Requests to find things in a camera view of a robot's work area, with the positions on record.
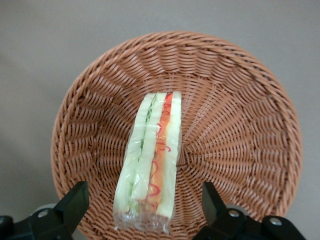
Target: metal screw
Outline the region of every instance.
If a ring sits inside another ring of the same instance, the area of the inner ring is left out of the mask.
[[[234,217],[234,218],[237,218],[237,217],[240,216],[239,212],[236,211],[236,210],[230,210],[229,214],[230,214],[231,217]]]
[[[275,217],[270,218],[269,221],[273,225],[276,225],[276,226],[281,226],[282,225],[282,222],[278,218],[275,218]]]
[[[41,211],[38,214],[38,218],[42,218],[42,217],[46,216],[47,214],[48,214],[48,210]]]

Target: black clamp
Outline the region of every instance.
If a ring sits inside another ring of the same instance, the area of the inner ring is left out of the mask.
[[[202,210],[207,226],[193,240],[306,240],[284,217],[266,216],[258,222],[227,208],[211,182],[202,186]]]
[[[17,223],[0,216],[0,240],[72,240],[88,208],[88,183],[80,181],[54,208],[38,210]]]

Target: woven basket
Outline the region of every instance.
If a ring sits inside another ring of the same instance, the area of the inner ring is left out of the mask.
[[[129,132],[149,92],[181,91],[182,153],[171,233],[114,230],[112,206]],[[184,31],[128,40],[90,64],[57,114],[51,148],[61,198],[89,182],[79,228],[89,239],[191,239],[205,224],[202,184],[256,220],[283,216],[302,168],[294,107],[256,58],[217,37]]]

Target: plastic wrap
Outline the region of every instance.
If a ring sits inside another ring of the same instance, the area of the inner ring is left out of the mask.
[[[181,146],[181,102],[177,91],[144,97],[116,186],[116,229],[169,232]]]

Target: gray surface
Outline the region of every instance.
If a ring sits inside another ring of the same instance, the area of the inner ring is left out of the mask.
[[[318,0],[62,2],[0,1],[0,214],[21,220],[58,201],[50,167],[54,120],[89,63],[132,37],[188,30],[249,51],[285,87],[304,145],[300,185],[287,218],[307,239],[319,239]]]

